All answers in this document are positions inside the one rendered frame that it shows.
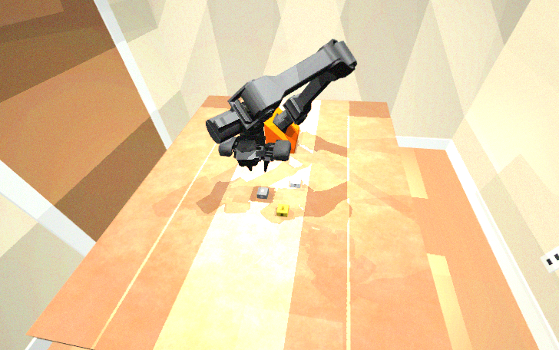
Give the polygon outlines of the white block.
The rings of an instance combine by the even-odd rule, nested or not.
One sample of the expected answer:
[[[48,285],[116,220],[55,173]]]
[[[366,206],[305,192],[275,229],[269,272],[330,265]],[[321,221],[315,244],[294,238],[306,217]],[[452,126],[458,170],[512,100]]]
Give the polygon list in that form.
[[[300,188],[301,177],[291,177],[290,187]]]

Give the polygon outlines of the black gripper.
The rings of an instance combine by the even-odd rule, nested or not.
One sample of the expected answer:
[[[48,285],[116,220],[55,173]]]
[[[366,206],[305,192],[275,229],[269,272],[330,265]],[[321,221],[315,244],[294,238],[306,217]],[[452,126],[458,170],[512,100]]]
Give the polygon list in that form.
[[[276,140],[276,143],[265,143],[266,136],[264,136],[264,123],[259,130],[255,131],[245,131],[240,133],[243,139],[255,140],[260,142],[260,146],[265,147],[265,160],[264,161],[264,173],[267,170],[269,162],[274,160],[278,161],[288,161],[291,151],[291,143],[289,140]],[[232,137],[229,140],[224,141],[218,147],[220,156],[230,157],[233,153],[233,158],[236,159],[237,154],[237,137]]]

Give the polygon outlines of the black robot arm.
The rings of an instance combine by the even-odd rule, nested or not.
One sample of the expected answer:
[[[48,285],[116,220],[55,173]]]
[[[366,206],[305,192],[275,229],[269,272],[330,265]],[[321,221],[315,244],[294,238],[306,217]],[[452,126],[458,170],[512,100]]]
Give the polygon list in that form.
[[[345,42],[331,39],[315,54],[283,73],[248,81],[228,100],[230,110],[206,120],[207,131],[215,143],[221,144],[243,130],[259,130],[273,116],[284,97],[308,83],[301,93],[283,104],[285,110],[273,119],[273,123],[286,133],[291,124],[299,126],[306,119],[312,102],[332,81],[347,77],[354,72],[356,65]],[[260,146],[257,139],[237,136],[236,160],[241,167],[255,167],[265,160],[265,153],[265,147]]]

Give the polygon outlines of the yellow block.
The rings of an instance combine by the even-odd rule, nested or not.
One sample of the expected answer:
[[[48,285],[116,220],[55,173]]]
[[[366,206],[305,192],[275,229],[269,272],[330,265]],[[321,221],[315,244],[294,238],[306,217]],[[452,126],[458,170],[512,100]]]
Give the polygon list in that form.
[[[278,208],[276,211],[277,216],[288,217],[288,213],[289,213],[289,205],[278,204]]]

